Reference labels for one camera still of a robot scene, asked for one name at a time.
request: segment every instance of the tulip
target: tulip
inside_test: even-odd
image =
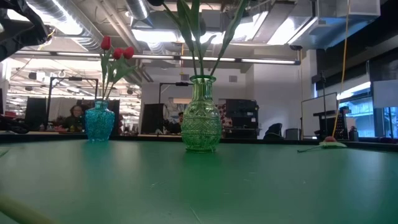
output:
[[[104,50],[109,50],[111,48],[111,38],[108,36],[104,36],[102,39],[101,48]]]
[[[123,52],[123,56],[125,59],[130,59],[134,55],[134,48],[128,47],[126,50]]]
[[[119,60],[123,55],[123,49],[121,48],[116,48],[113,52],[113,58],[115,58],[116,60]]]

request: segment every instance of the green table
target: green table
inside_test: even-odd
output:
[[[2,144],[0,193],[64,224],[398,223],[398,153],[308,147]]]

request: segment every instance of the vase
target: vase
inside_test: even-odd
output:
[[[212,87],[216,78],[195,75],[192,101],[184,111],[181,125],[182,141],[190,152],[215,152],[221,138],[220,112],[213,103]]]
[[[95,107],[86,110],[86,133],[90,141],[107,141],[114,124],[114,113],[108,110],[109,102],[96,100]]]

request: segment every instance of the yellow cable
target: yellow cable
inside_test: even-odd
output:
[[[340,94],[343,92],[344,76],[346,75],[348,16],[349,16],[349,10],[350,9],[351,9],[351,0],[348,0],[348,8],[347,8],[347,16],[346,16],[346,37],[345,37],[345,40],[344,40],[344,53],[343,53],[343,73],[341,75],[341,90],[340,90]],[[339,108],[338,108],[339,105],[340,105],[340,99],[337,100],[337,112],[336,112],[336,117],[335,117],[335,126],[333,127],[333,134],[332,134],[333,137],[335,137],[335,133],[336,133],[337,119],[338,119],[338,113],[339,113]]]
[[[300,78],[301,78],[301,102],[304,100],[303,94],[303,49],[300,49]],[[303,106],[301,107],[301,140],[304,138],[303,131]]]

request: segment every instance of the glass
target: glass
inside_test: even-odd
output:
[[[397,111],[398,108],[384,108],[383,109],[383,120],[384,120],[384,135],[388,138],[398,138],[398,122],[397,122]]]
[[[184,111],[181,126],[182,141],[187,151],[215,152],[221,138],[220,112],[212,98],[215,77],[195,75],[193,82],[192,101]]]
[[[90,141],[106,141],[111,135],[114,113],[108,110],[108,101],[96,100],[95,107],[86,110],[86,132]]]
[[[372,97],[340,103],[339,108],[342,106],[348,106],[351,110],[351,113],[347,114],[346,117],[355,120],[355,126],[358,130],[359,137],[374,137]]]

